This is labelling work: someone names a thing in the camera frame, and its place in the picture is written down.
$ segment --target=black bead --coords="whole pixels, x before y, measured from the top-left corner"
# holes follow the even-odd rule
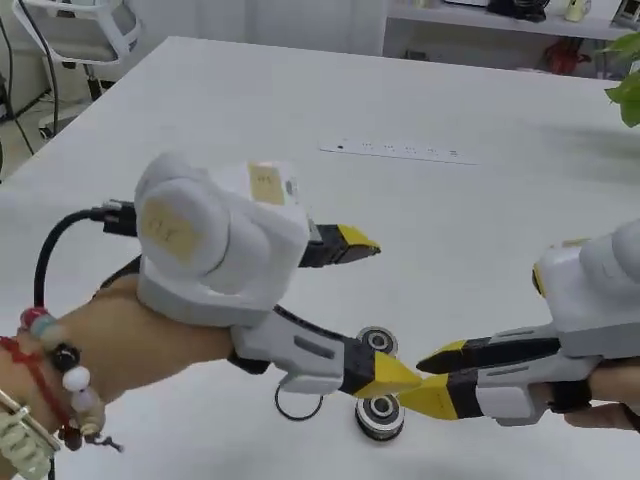
[[[49,358],[60,373],[67,373],[80,364],[80,350],[66,343],[61,343],[49,353]]]

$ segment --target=table surface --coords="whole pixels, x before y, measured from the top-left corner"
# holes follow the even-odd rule
[[[171,39],[0,189],[2,333],[30,301],[53,224],[105,198],[131,198],[144,166],[167,148],[212,172],[292,161],[316,221],[357,225],[381,244],[368,261],[297,274],[283,304],[311,321],[351,335],[387,327],[408,364],[452,340],[545,323],[530,282],[542,249],[637,216],[640,147],[604,86]],[[341,135],[437,141],[477,165],[318,151]],[[137,251],[135,240],[95,225],[69,231],[50,266],[50,308],[87,299]],[[551,414],[510,429],[409,412],[396,441],[373,445],[345,395],[328,397],[307,423],[280,417],[272,398],[280,376],[219,362],[127,394],[108,411],[108,432],[126,454],[64,453],[59,478],[600,480],[636,467],[632,434],[572,429]]]

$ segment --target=label sticker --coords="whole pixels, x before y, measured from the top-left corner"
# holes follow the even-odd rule
[[[249,165],[251,196],[256,202],[284,205],[284,191],[277,168]]]
[[[148,200],[142,211],[141,234],[186,264],[200,243],[191,223],[158,199]]]

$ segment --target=metal bearing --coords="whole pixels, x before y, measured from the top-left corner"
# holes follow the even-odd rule
[[[386,328],[366,327],[360,330],[356,338],[378,352],[386,353],[392,357],[398,353],[398,340]]]
[[[356,403],[356,421],[370,439],[388,442],[402,432],[404,411],[393,395],[361,399]]]

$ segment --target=plant leaf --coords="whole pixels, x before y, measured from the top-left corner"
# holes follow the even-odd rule
[[[614,103],[640,101],[640,71],[630,73],[617,87],[605,92]]]
[[[627,127],[640,124],[640,101],[621,103],[620,116]]]
[[[614,88],[606,88],[604,92],[607,94],[607,97],[609,97],[609,100],[611,100],[613,103],[617,103],[617,104],[622,103],[622,99],[624,98],[624,95],[620,90],[620,86],[617,86]]]
[[[611,42],[607,48],[601,50],[601,52],[628,52],[640,50],[640,32],[629,33],[623,35]]]

